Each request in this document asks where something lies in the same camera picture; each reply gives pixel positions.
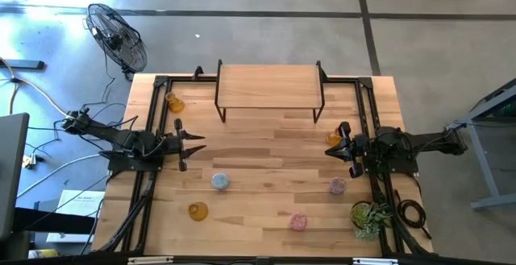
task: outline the wooden table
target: wooden table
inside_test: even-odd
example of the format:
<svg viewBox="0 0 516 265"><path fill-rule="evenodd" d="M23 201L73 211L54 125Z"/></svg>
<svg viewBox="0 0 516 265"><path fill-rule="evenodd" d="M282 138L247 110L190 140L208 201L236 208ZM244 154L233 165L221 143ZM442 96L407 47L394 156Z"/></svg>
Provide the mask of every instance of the wooden table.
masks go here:
<svg viewBox="0 0 516 265"><path fill-rule="evenodd" d="M125 113L125 119L139 115L133 129L145 127L155 75L135 75ZM404 129L393 78L373 77L372 81L381 125ZM173 119L181 118L189 133L206 137L187 146L207 147L187 160L187 172L177 170L175 155L165 158L152 203L146 255L381 255L378 241L355 237L349 219L355 202L372 200L368 177L352 180L349 164L323 153L328 148L327 134L340 122L350 122L352 135L360 133L352 85L325 84L326 109L317 124L309 110L266 109L233 110L221 123L214 91L214 83L173 85L185 109L180 114L169 112L166 130L173 130ZM211 188L216 172L231 178L226 192ZM328 181L335 176L347 181L344 195L328 193ZM134 178L134 172L124 172L107 185L94 248L106 243L126 217ZM393 186L403 199L421 203L409 177L393 175ZM210 212L202 222L191 220L187 213L195 201L208 204ZM288 229L292 213L308 216L305 232ZM132 245L138 231L137 220ZM421 230L410 232L432 250Z"/></svg>

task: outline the green plant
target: green plant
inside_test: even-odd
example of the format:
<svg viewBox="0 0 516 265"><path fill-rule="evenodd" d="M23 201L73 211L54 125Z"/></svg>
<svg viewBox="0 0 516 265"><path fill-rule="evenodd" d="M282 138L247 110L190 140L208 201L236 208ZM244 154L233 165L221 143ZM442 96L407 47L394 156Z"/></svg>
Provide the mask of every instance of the green plant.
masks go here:
<svg viewBox="0 0 516 265"><path fill-rule="evenodd" d="M364 241L376 239L382 226L389 226L392 214L387 213L387 204L377 205L359 202L352 208L352 221L357 227L355 236Z"/></svg>
<svg viewBox="0 0 516 265"><path fill-rule="evenodd" d="M364 228L368 221L369 212L371 212L372 204L365 201L359 201L352 207L351 219L353 224L359 229Z"/></svg>

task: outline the fan stand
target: fan stand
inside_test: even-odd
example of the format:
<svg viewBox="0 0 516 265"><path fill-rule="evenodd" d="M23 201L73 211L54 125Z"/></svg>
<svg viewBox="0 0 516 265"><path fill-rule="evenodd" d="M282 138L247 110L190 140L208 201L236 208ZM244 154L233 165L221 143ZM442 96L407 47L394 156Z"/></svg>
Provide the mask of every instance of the fan stand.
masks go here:
<svg viewBox="0 0 516 265"><path fill-rule="evenodd" d="M135 76L135 72L131 70L127 65L122 66L122 73L126 77L126 80L132 82L132 78Z"/></svg>

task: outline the wooden tabletop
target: wooden tabletop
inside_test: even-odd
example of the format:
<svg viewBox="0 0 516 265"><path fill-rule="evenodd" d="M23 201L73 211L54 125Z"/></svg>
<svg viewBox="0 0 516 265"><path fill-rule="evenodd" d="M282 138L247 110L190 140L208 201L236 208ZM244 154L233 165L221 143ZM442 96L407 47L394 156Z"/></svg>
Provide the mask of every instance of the wooden tabletop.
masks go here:
<svg viewBox="0 0 516 265"><path fill-rule="evenodd" d="M145 127L155 75L135 75L125 113L125 119L139 115L133 129ZM381 125L404 129L393 78L372 79ZM206 137L185 141L186 146L207 147L187 160L187 172L177 170L175 155L165 158L156 182L146 255L381 255L378 241L363 242L355 237L349 219L354 203L372 200L368 177L352 180L349 164L323 153L328 148L327 134L340 122L350 122L352 135L360 133L352 85L325 85L326 107L317 124L310 110L266 109L233 110L222 123L214 107L214 91L215 83L173 85L185 109L180 114L169 112L166 130L173 130L173 119L181 118L189 133ZM154 127L159 117L156 115ZM211 188L217 172L231 178L226 192ZM344 195L328 193L328 181L335 176L347 181ZM94 248L106 243L126 217L134 178L134 172L124 172L107 185ZM393 186L402 199L421 203L418 188L409 177L393 175ZM208 217L202 222L193 221L187 212L196 201L208 205ZM308 216L305 232L288 229L292 213ZM421 230L409 230L423 247L432 250ZM138 231L139 219L132 245Z"/></svg>
<svg viewBox="0 0 516 265"><path fill-rule="evenodd" d="M220 108L320 108L316 65L223 64Z"/></svg>

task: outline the plant pot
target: plant pot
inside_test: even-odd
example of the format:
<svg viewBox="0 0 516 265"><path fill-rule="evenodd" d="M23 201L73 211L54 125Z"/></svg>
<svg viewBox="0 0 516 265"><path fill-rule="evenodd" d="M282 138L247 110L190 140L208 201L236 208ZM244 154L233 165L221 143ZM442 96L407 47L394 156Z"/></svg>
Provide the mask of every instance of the plant pot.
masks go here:
<svg viewBox="0 0 516 265"><path fill-rule="evenodd" d="M358 202L356 202L356 203L352 206L352 210L351 210L351 212L350 212L350 216L349 216L349 217L351 218L351 220L352 220L352 222L353 222L353 225L354 225L356 228L358 228L358 229L361 229L361 230L362 230L362 229L363 229L363 227L362 227L362 226L360 226L357 222L355 222L354 217L352 216L352 215L353 215L353 213L355 212L356 206L358 206L358 205L367 205L367 206L370 206L370 205L371 205L371 202L370 202L370 201L358 201Z"/></svg>

